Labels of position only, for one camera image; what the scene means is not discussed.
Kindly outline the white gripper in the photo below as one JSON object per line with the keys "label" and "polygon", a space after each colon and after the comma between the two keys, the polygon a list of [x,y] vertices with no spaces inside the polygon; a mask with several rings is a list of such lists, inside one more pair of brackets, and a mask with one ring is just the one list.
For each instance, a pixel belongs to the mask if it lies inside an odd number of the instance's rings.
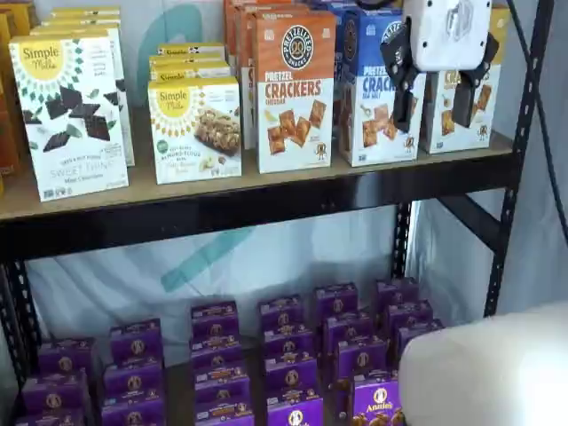
{"label": "white gripper", "polygon": [[386,72],[395,86],[392,120],[409,132],[414,80],[421,72],[460,70],[452,119],[468,128],[476,89],[499,50],[489,33],[492,3],[479,0],[408,0],[405,21],[381,43]]}

